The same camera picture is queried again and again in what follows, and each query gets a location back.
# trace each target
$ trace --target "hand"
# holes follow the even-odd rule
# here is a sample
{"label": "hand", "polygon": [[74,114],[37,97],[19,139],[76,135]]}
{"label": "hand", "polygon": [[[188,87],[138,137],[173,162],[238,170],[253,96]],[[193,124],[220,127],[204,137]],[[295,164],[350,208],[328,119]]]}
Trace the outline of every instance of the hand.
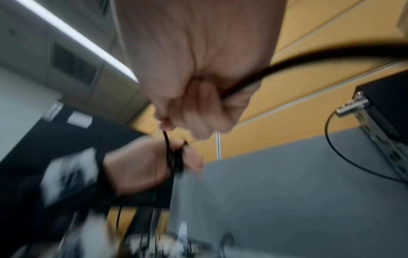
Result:
{"label": "hand", "polygon": [[285,0],[115,0],[119,39],[164,130],[198,139],[238,122],[260,83],[220,93],[269,65]]}
{"label": "hand", "polygon": [[[170,148],[183,147],[183,141],[170,140]],[[191,147],[183,153],[185,169],[201,174],[203,159]],[[148,190],[169,177],[166,144],[162,139],[142,137],[105,155],[104,166],[118,195]]]}

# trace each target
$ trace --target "black sleeve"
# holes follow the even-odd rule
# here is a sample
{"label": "black sleeve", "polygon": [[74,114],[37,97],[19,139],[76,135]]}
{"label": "black sleeve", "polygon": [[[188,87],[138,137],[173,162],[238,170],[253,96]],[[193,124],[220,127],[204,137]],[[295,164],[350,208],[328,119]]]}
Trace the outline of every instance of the black sleeve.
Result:
{"label": "black sleeve", "polygon": [[85,218],[90,209],[108,210],[115,193],[103,158],[91,148],[52,160],[46,171],[1,171],[0,257],[25,244],[61,240],[75,213]]}

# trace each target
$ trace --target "gray desk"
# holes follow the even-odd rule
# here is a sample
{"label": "gray desk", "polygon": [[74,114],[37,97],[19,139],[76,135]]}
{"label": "gray desk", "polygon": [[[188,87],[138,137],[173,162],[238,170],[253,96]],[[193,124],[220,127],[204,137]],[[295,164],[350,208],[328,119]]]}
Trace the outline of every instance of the gray desk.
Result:
{"label": "gray desk", "polygon": [[[358,129],[331,135],[340,152],[398,177]],[[168,230],[218,244],[307,258],[408,257],[408,188],[341,160],[315,137],[206,166],[175,181]]]}

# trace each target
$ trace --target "air vent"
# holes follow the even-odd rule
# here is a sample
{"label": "air vent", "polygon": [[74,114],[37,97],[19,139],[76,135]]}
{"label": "air vent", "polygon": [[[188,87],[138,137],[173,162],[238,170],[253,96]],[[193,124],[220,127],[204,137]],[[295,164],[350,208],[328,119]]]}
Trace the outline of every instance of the air vent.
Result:
{"label": "air vent", "polygon": [[102,16],[105,17],[106,13],[109,10],[109,0],[95,0],[95,1],[99,7],[99,10],[102,13]]}
{"label": "air vent", "polygon": [[73,78],[91,86],[98,68],[58,43],[52,45],[51,64]]}

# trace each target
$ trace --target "fluorescent light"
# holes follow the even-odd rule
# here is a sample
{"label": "fluorescent light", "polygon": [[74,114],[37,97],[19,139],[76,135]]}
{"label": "fluorescent light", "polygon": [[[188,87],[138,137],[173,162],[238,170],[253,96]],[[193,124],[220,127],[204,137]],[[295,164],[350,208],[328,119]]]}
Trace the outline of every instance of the fluorescent light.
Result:
{"label": "fluorescent light", "polygon": [[104,51],[102,48],[95,45],[95,43],[87,39],[84,35],[77,32],[74,28],[69,26],[67,23],[63,22],[60,18],[52,14],[49,10],[45,9],[42,5],[38,4],[36,1],[34,0],[15,0],[15,1],[17,1],[18,3],[20,3],[21,5],[35,13],[36,15],[43,18],[46,22],[50,23],[52,26],[65,33],[71,39],[77,41],[79,44],[87,48],[95,55],[102,58],[104,61],[106,61],[107,63],[109,63],[110,65],[112,65],[125,75],[127,75],[132,80],[138,82],[136,76],[127,66],[119,62],[118,59],[111,56],[108,52]]}

